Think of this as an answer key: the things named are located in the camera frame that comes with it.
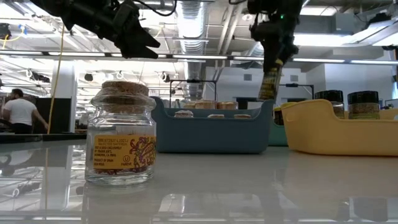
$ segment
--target jar label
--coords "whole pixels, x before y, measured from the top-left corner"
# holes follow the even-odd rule
[[[155,146],[155,136],[96,135],[94,169],[135,169],[153,165]]]

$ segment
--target ceiling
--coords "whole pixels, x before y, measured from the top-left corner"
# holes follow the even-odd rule
[[[312,0],[302,10],[304,15],[331,16],[340,12],[362,10],[367,11],[376,7],[390,4],[390,0],[382,1],[334,1],[334,0]],[[206,54],[216,54],[220,41],[221,32],[223,30],[223,19],[225,19],[225,11],[228,8],[227,0],[215,0],[208,3],[208,19],[206,26],[205,39],[207,44],[205,47]],[[245,52],[249,50],[254,41],[250,38],[249,26],[252,20],[245,21],[242,14],[235,15],[238,17],[238,23],[234,30],[233,39],[228,46],[227,54],[233,52]],[[148,27],[150,34],[154,36],[161,46],[153,49],[158,54],[180,54],[180,43],[175,40],[178,37],[176,15],[169,17],[161,17],[150,10],[141,10],[142,27]],[[41,10],[34,4],[26,0],[5,1],[0,0],[0,22],[11,24],[12,38],[17,40],[6,42],[5,50],[33,50],[33,51],[59,51],[61,45],[62,21],[59,18],[52,17],[45,11]],[[26,34],[21,34],[19,25],[24,25]],[[100,40],[95,34],[75,26],[73,32],[66,31],[64,35],[64,52],[119,52],[119,50],[108,40]],[[319,58],[332,57],[335,47],[308,47],[301,46],[298,57]],[[382,52],[379,47],[363,48],[365,52],[369,49]],[[352,49],[353,55],[359,57],[361,52],[358,48]],[[80,83],[84,86],[99,86],[106,78],[97,78],[93,82],[86,82],[84,76],[86,73],[93,73],[99,77],[106,74],[107,78],[120,78],[134,82],[142,82],[148,86],[159,87],[158,90],[152,92],[156,95],[168,95],[169,91],[165,88],[169,86],[164,83],[159,75],[169,74],[171,79],[185,79],[183,62],[133,62],[133,61],[96,61],[96,60],[77,60],[77,67],[80,70]],[[32,70],[46,77],[52,78],[53,60],[48,59],[21,59],[21,58],[0,58],[0,73],[4,84],[27,85],[27,84],[45,84],[37,81],[29,80],[27,70]],[[290,68],[302,68],[305,70],[305,63],[289,63]],[[27,91],[31,91],[36,95],[45,95],[50,91],[49,87],[26,87]],[[95,95],[98,89],[90,88],[79,90],[80,98],[87,98]]]

